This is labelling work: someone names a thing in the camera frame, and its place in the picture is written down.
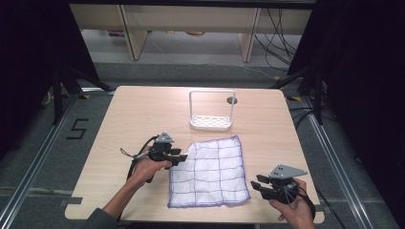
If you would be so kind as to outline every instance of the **wooden table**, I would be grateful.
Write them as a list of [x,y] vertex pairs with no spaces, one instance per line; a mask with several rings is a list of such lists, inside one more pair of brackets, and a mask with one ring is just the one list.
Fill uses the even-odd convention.
[[[309,171],[282,92],[232,89],[238,99],[232,126],[225,132],[213,132],[196,131],[189,124],[188,95],[193,90],[198,89],[129,86],[117,89],[73,193],[73,198],[82,198],[82,201],[68,205],[65,213],[68,219],[86,219],[124,184],[131,158],[123,155],[120,148],[136,154],[151,136],[165,131],[175,139],[173,148],[181,148],[184,153],[192,143],[237,135],[242,142],[251,199],[241,206],[169,209],[168,171],[162,170],[156,173],[151,184],[145,184],[135,194],[122,219],[278,222],[279,212],[263,200],[249,182],[256,180],[256,175],[266,176],[278,164]],[[300,178],[308,184],[313,203],[320,204],[310,173]],[[324,218],[324,214],[318,212],[315,222],[320,223]]]

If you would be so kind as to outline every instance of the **gray floor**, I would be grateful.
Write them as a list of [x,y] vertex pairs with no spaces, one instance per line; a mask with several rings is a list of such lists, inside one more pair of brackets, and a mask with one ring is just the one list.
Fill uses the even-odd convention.
[[[206,87],[266,88],[274,84],[275,76],[284,78],[286,75],[285,72],[268,66],[265,52],[257,42],[254,44],[250,62],[244,63],[237,34],[205,33],[192,36],[181,31],[151,31],[140,59],[135,62],[130,60],[122,37],[108,36],[106,31],[83,31],[82,34],[101,80],[113,86],[198,84]],[[263,35],[259,35],[259,38],[266,42]],[[300,36],[287,36],[291,46],[297,46],[299,39]],[[287,58],[283,52],[277,52]],[[267,60],[273,67],[288,67],[275,58],[268,57]],[[296,96],[298,85],[299,80],[285,86],[283,92],[286,96]],[[69,198],[75,187],[111,98],[111,95],[91,95],[89,99],[76,101],[11,228],[79,228],[82,225],[83,221],[68,220],[64,217],[64,201]],[[288,101],[288,106],[291,109],[302,108],[304,104],[300,101]],[[301,112],[302,110],[291,111],[291,117]],[[334,120],[333,113],[323,110],[322,115],[325,131],[374,228],[398,228],[366,171],[361,164],[353,160],[355,152],[339,123]],[[80,123],[80,128],[87,129],[86,135],[80,140],[68,140],[67,136],[77,135],[71,131],[75,120],[83,117],[89,119]],[[21,147],[9,152],[0,162],[2,208],[41,147],[52,127],[52,120],[51,103],[36,114],[31,126],[20,137]],[[308,118],[303,119],[297,134],[315,186],[326,197],[347,228],[361,228]],[[317,228],[341,228],[325,201],[321,202],[326,220],[317,225]],[[261,225],[261,228],[289,227],[285,224],[266,224]]]

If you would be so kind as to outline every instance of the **person's right hand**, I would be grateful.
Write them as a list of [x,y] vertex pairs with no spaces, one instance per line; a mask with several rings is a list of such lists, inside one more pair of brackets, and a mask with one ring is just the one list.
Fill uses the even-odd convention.
[[[297,184],[302,189],[307,191],[307,184],[303,180],[301,180],[299,178],[294,178],[294,180],[295,180],[295,182],[297,182]],[[299,193],[303,196],[306,195],[306,193],[301,189],[299,189]],[[281,215],[278,218],[279,221],[286,219],[288,224],[291,225],[295,229],[315,228],[315,225],[313,224],[310,208],[301,197],[297,196],[297,198],[295,200],[297,208],[294,210],[292,210],[288,204],[281,203],[275,199],[271,199],[268,202],[270,203],[270,205],[272,207],[274,207],[275,209],[280,211]]]

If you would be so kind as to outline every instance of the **white dish rack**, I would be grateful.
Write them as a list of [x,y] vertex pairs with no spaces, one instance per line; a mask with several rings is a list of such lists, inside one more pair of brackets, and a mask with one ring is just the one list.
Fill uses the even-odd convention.
[[[217,115],[201,115],[193,114],[193,94],[198,93],[224,93],[232,94],[229,99],[230,111],[229,116],[217,116]],[[190,103],[190,125],[195,130],[200,131],[226,131],[232,125],[232,114],[233,107],[236,103],[236,93],[233,90],[198,90],[191,91],[189,93],[189,103]]]

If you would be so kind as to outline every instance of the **aluminum rail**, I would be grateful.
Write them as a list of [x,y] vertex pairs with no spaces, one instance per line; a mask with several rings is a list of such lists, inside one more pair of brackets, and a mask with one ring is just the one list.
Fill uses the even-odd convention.
[[32,186],[35,178],[37,177],[39,171],[42,168],[42,165],[47,159],[48,154],[50,153],[53,144],[65,123],[66,117],[70,109],[73,107],[77,99],[78,94],[71,94],[69,96],[66,105],[64,107],[63,115],[60,117],[59,121],[51,127],[50,132],[48,133],[47,137],[42,143],[41,148],[39,149],[38,153],[33,159],[26,174],[18,184],[17,188],[15,189],[11,198],[9,199],[9,202],[7,203],[6,207],[2,209],[0,215],[1,229],[10,228],[12,221],[16,217],[21,205],[24,202],[25,197],[27,196],[27,193],[30,191],[30,187]]
[[[311,107],[311,103],[307,97],[303,97],[303,102],[306,107]],[[349,206],[352,209],[353,215],[357,221],[359,228],[372,229],[374,228],[366,208],[360,200],[360,197],[354,190],[351,181],[349,180],[348,175],[346,174],[345,169],[340,163],[337,153],[334,151],[333,146],[330,143],[328,135],[325,132],[323,125],[319,125],[313,114],[309,114],[310,123],[318,136],[319,141],[325,151],[325,155],[328,158],[330,166],[337,178],[337,181],[340,185],[340,188],[348,201]]]

